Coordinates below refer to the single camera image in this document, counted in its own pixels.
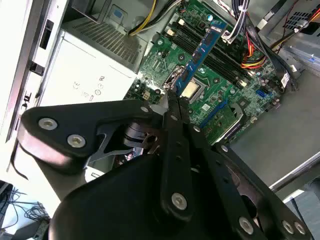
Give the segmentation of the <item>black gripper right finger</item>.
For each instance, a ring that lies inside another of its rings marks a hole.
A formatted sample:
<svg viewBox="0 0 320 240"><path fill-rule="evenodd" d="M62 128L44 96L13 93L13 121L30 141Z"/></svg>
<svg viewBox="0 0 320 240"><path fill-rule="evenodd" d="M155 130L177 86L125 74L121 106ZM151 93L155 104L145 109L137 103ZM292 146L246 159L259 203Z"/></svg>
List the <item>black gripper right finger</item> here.
<svg viewBox="0 0 320 240"><path fill-rule="evenodd" d="M209 146L203 132L188 124L191 146L202 160L216 191L222 213L219 240L311 240L312 234L277 195L238 157L221 143Z"/></svg>

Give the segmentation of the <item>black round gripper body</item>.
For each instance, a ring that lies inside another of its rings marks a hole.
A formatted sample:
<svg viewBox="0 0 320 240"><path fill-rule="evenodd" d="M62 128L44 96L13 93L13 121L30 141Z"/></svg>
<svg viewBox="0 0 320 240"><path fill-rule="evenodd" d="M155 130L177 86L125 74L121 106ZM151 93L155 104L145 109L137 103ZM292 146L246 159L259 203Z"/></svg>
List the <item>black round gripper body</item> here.
<svg viewBox="0 0 320 240"><path fill-rule="evenodd" d="M189 138L190 217L166 215L157 205L162 161L141 155L75 189L57 208L51 240L218 240L222 210Z"/></svg>

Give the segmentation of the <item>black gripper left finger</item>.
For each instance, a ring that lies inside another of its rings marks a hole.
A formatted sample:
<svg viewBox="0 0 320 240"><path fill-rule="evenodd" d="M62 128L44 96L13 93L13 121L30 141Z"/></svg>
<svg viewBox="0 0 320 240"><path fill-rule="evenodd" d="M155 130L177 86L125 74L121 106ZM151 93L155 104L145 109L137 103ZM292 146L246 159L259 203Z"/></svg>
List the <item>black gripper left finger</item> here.
<svg viewBox="0 0 320 240"><path fill-rule="evenodd" d="M189 104L173 91L166 99L166 107L138 99L34 107L21 117L19 145L59 175L80 175L89 163L143 148L162 162L157 205L165 215L190 217Z"/></svg>

